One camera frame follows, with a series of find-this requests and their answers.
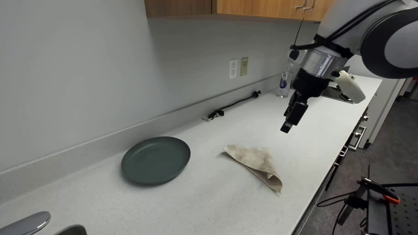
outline wall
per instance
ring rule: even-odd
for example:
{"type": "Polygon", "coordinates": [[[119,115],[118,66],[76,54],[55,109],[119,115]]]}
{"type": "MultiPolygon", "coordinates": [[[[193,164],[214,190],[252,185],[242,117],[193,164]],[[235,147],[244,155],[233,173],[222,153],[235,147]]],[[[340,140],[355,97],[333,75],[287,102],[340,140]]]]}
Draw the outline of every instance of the wall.
{"type": "Polygon", "coordinates": [[[297,27],[148,21],[142,0],[0,2],[0,173],[277,75],[297,27]],[[243,55],[248,76],[229,80],[243,55]]]}

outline gray plate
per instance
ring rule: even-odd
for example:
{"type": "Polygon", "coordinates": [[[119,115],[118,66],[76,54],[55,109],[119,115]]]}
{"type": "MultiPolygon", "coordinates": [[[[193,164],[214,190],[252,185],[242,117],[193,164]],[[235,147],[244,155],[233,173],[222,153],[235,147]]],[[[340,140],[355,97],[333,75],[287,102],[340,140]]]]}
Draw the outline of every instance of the gray plate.
{"type": "Polygon", "coordinates": [[[135,145],[122,161],[123,177],[135,185],[158,186],[176,178],[191,158],[188,145],[172,138],[157,138],[135,145]]]}

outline crumpled cloth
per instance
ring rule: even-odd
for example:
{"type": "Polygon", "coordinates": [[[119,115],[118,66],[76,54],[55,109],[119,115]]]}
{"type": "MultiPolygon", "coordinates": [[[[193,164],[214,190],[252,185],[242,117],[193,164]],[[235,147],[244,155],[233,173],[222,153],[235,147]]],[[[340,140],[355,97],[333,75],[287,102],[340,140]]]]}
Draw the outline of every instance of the crumpled cloth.
{"type": "Polygon", "coordinates": [[[227,145],[225,152],[234,161],[243,165],[255,177],[257,177],[272,191],[280,194],[282,190],[282,182],[280,181],[273,165],[270,162],[270,155],[265,149],[260,148],[242,148],[236,145],[227,145]]]}

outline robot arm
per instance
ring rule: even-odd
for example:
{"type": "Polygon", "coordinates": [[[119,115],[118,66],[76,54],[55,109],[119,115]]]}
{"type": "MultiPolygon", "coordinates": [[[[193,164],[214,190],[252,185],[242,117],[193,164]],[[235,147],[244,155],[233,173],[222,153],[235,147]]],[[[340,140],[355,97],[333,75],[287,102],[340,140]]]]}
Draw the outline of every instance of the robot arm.
{"type": "Polygon", "coordinates": [[[294,81],[295,93],[285,113],[282,132],[297,126],[308,109],[308,98],[319,97],[331,81],[364,100],[348,74],[341,72],[355,54],[375,75],[405,79],[418,75],[418,4],[410,0],[336,0],[306,50],[294,81]]]}

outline white countertop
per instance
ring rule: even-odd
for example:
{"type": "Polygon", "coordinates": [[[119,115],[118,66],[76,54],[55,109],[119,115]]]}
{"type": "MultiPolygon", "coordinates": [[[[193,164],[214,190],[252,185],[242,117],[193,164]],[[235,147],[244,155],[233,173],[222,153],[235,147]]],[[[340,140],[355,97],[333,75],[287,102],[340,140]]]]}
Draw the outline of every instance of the white countertop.
{"type": "Polygon", "coordinates": [[[364,102],[310,100],[307,114],[289,135],[280,132],[287,100],[273,94],[227,110],[214,122],[178,128],[167,136],[184,140],[192,157],[175,181],[133,187],[120,177],[120,153],[0,205],[0,228],[48,211],[52,220],[41,235],[71,225],[85,226],[89,235],[291,234],[380,85],[378,79],[357,81],[364,102]],[[267,148],[282,194],[274,195],[225,157],[229,144],[267,148]]]}

